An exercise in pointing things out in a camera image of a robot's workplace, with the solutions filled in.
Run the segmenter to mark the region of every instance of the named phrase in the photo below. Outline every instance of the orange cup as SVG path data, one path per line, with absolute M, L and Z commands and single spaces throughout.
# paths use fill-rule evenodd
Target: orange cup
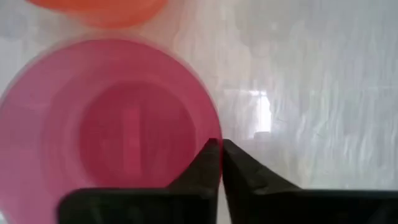
M 85 24 L 120 28 L 143 23 L 159 12 L 167 0 L 28 0 L 64 12 Z

